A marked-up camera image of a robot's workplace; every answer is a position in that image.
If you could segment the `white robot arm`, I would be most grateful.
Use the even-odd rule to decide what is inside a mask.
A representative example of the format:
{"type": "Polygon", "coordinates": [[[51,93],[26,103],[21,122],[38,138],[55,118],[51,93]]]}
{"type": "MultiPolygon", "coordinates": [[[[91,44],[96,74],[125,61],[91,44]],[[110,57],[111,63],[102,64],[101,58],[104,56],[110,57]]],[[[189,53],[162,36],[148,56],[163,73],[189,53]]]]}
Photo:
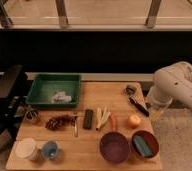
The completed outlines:
{"type": "Polygon", "coordinates": [[[192,65],[181,61],[158,69],[147,101],[154,109],[168,107],[176,99],[192,110],[192,65]]]}

